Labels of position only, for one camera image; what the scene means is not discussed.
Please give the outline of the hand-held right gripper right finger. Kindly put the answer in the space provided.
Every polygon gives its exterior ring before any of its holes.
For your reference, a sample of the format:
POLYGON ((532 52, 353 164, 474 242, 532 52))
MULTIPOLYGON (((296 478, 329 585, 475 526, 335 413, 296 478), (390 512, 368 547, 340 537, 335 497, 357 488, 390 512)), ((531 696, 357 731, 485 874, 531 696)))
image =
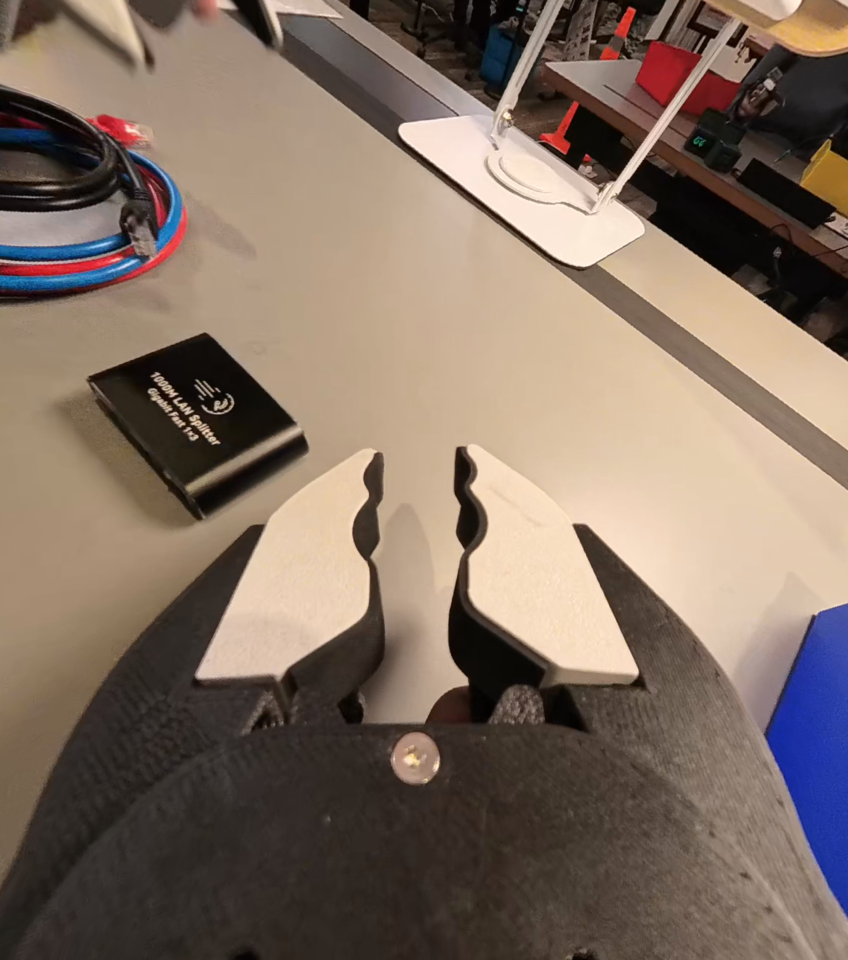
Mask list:
POLYGON ((475 443, 455 450, 454 495, 449 649, 469 686, 634 683, 636 660, 566 511, 475 443))

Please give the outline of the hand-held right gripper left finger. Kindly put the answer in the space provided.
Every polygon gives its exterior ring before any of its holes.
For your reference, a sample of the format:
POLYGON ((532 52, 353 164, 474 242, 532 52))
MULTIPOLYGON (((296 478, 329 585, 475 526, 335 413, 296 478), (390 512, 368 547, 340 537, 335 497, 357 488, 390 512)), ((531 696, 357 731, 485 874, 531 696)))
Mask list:
POLYGON ((383 494, 384 455, 364 448, 274 511, 196 667, 198 684, 355 691, 370 678, 385 647, 373 561, 383 494))

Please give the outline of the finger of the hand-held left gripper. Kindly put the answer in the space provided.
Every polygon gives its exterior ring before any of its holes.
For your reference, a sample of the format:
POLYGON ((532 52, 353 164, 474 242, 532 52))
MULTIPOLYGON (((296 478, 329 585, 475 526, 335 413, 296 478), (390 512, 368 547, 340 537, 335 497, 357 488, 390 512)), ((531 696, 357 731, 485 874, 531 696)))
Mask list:
POLYGON ((154 57, 127 1, 58 1, 58 9, 93 40, 135 68, 153 68, 154 57))
POLYGON ((233 1, 253 35, 268 49, 284 47, 284 32, 273 1, 233 1))

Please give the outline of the black ethernet adapter hub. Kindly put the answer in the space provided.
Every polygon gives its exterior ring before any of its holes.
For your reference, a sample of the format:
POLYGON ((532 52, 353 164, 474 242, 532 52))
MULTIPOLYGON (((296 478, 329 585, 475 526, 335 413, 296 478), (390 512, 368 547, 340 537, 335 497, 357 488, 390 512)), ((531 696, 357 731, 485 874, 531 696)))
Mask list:
POLYGON ((94 373, 87 385, 197 520, 309 450, 300 424, 208 333, 94 373))

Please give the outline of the instruction sheet on stand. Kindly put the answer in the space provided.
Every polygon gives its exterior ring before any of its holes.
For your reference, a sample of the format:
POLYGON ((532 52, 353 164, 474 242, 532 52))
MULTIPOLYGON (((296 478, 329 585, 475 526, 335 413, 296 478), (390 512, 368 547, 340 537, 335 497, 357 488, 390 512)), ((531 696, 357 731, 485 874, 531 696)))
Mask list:
POLYGON ((618 201, 625 184, 741 27, 807 57, 848 52, 848 2, 711 2, 728 16, 622 173, 597 189, 525 134, 513 109, 562 7, 544 4, 492 116, 457 115, 399 126, 403 144, 558 263, 597 264, 640 238, 644 226, 618 201))

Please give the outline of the orange traffic cone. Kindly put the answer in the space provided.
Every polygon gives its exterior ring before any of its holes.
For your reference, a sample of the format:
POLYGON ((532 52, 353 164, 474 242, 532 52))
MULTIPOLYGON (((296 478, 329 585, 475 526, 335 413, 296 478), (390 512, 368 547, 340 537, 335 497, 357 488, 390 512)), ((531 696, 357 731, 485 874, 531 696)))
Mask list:
POLYGON ((572 124, 578 107, 579 104, 577 102, 571 102, 555 130, 546 131, 540 134, 538 137, 538 143, 565 160, 569 157, 571 151, 571 142, 568 138, 567 132, 572 124))

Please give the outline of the red plastic bin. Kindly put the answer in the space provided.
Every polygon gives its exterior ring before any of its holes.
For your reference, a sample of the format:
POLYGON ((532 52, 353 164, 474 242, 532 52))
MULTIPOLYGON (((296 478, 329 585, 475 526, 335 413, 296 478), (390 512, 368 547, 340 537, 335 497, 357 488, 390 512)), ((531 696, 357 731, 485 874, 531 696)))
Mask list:
MULTIPOLYGON (((700 60, 699 54, 653 40, 646 50, 635 84, 658 105, 668 106, 700 60)), ((681 111, 694 116, 700 116, 705 110, 724 112, 740 87, 739 80, 730 80, 709 70, 682 104, 681 111)))

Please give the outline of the wooden work table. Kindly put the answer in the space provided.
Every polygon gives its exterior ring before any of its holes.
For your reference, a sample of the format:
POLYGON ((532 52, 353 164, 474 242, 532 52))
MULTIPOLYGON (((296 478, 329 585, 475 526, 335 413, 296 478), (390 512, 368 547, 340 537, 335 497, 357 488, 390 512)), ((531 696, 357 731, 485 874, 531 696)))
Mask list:
MULTIPOLYGON (((614 171, 623 169, 624 159, 630 157, 663 112, 663 105, 637 81, 640 68, 640 62, 633 59, 552 62, 543 68, 545 83, 585 110, 586 154, 599 162, 609 160, 614 171)), ((759 163, 799 189, 802 163, 792 157, 776 160, 778 150, 767 138, 749 135, 742 140, 742 155, 732 170, 714 171, 684 149, 697 120, 684 112, 677 114, 630 182, 666 194, 673 193, 677 186, 695 183, 697 194, 719 199, 749 223, 760 225, 778 244, 801 250, 839 283, 848 283, 848 237, 838 233, 832 221, 811 227, 740 182, 740 173, 759 163)))

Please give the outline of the black box with green display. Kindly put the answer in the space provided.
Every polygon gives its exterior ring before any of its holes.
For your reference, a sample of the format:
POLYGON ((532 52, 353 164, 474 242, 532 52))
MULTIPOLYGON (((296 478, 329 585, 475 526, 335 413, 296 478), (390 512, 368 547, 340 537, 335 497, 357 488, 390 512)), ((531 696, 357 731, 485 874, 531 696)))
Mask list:
POLYGON ((742 156, 741 143, 746 132, 745 126, 725 112, 707 107, 685 141, 684 150, 709 169, 730 173, 742 156))

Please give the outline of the yellow and black boxes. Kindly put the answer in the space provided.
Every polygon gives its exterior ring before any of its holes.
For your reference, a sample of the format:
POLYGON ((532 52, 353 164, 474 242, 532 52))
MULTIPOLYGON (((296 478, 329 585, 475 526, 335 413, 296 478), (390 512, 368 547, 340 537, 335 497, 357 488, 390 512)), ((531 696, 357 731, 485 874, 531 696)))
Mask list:
POLYGON ((848 218, 848 160, 825 140, 811 156, 801 174, 800 186, 848 218))

